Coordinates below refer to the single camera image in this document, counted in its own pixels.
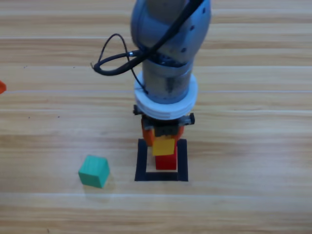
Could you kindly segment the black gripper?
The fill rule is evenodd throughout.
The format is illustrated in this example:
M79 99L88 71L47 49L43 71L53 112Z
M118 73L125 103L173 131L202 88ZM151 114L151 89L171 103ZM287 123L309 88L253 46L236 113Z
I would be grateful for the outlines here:
M133 114L141 115L142 136L149 147L152 147L155 136L174 135L174 139L179 141L183 135L183 127L195 124L194 113L172 120L161 120L146 115L135 104Z

